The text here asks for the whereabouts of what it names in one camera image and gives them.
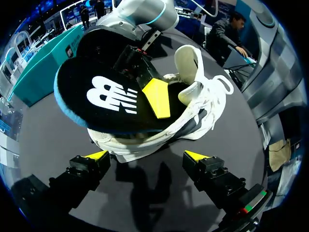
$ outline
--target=gray table surface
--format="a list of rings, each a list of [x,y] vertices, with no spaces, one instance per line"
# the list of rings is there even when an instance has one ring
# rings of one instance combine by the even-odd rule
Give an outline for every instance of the gray table surface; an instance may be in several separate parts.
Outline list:
[[[167,32],[160,45],[163,49],[156,48],[160,55],[153,60],[159,73],[175,73],[175,49],[189,43],[194,45],[176,30]],[[206,77],[227,76],[205,51],[203,56]],[[99,151],[88,138],[86,128],[61,112],[54,95],[47,96],[24,114],[19,157],[22,177],[34,174],[48,184],[50,177],[65,171],[71,158]],[[247,179],[247,188],[262,183],[264,153],[259,130],[235,86],[214,130],[197,141],[178,140],[128,164],[112,160],[97,190],[90,191],[70,214],[120,232],[216,229],[225,213],[194,187],[182,168],[184,150],[222,158],[234,175]]]

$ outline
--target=man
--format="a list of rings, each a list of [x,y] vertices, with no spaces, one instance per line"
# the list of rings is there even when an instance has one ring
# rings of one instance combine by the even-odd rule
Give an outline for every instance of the man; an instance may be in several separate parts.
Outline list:
[[[98,0],[94,8],[97,12],[98,20],[105,15],[104,1]]]
[[[206,39],[206,50],[209,54],[223,66],[229,56],[231,47],[235,48],[245,58],[252,54],[241,44],[238,31],[244,27],[246,19],[238,12],[233,12],[230,19],[217,21]]]
[[[89,28],[89,11],[88,11],[87,7],[82,5],[81,9],[79,11],[79,14],[81,15],[81,19],[82,19],[82,22],[83,22],[84,29]]]

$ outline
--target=exhibition booth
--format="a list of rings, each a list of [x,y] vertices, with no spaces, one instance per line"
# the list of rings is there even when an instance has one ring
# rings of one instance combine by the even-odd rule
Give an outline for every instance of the exhibition booth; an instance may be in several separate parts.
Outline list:
[[[47,191],[46,222],[60,209],[111,231],[255,229],[287,196],[284,173],[297,175],[303,142],[289,119],[308,104],[297,53],[267,6],[105,0],[98,19],[100,1],[50,5],[60,3],[43,34],[14,35],[0,67],[0,176],[17,203],[32,209],[33,192]],[[208,45],[220,20],[239,41],[217,59]],[[278,172],[276,189],[267,177]]]

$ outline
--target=black insole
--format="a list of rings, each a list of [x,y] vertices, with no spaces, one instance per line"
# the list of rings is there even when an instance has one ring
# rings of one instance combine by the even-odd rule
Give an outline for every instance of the black insole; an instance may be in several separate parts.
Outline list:
[[[113,67],[127,45],[139,46],[137,37],[125,30],[95,26],[85,32],[78,44],[78,57],[87,57]]]
[[[88,91],[95,88],[92,80],[96,76],[100,76],[96,78],[99,82],[97,87],[101,88],[104,86],[107,94],[98,94],[97,97],[92,97],[91,99],[92,101],[96,100],[99,104],[105,104],[106,101],[111,103],[105,104],[104,107],[108,105],[107,108],[94,105],[87,98]],[[78,122],[80,125],[85,125],[86,123],[88,128],[100,132],[134,133],[162,131],[175,122],[186,109],[186,106],[178,100],[178,94],[188,85],[183,83],[169,85],[170,117],[157,119],[146,96],[135,80],[128,79],[126,76],[110,69],[104,63],[87,58],[71,58],[65,61],[58,71],[55,86],[58,89],[58,91],[55,91],[55,95],[59,95],[56,98],[61,98],[58,104],[61,104],[60,102],[64,104],[61,106],[64,113],[72,120],[80,117],[81,121],[84,121]],[[121,86],[127,99],[118,100],[119,95],[116,99],[111,98],[111,93],[115,90],[121,90]],[[102,90],[95,89],[92,92],[101,93]],[[135,105],[137,108],[129,108],[126,103]],[[116,110],[108,109],[110,106],[112,108],[116,107]],[[135,111],[136,114],[128,113],[126,110]]]

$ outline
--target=exhibition hall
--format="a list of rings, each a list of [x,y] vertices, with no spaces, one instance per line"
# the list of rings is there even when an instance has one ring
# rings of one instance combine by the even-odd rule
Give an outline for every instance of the exhibition hall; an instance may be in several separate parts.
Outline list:
[[[275,4],[14,7],[0,41],[0,205],[19,223],[4,231],[268,231],[296,210],[307,67]]]

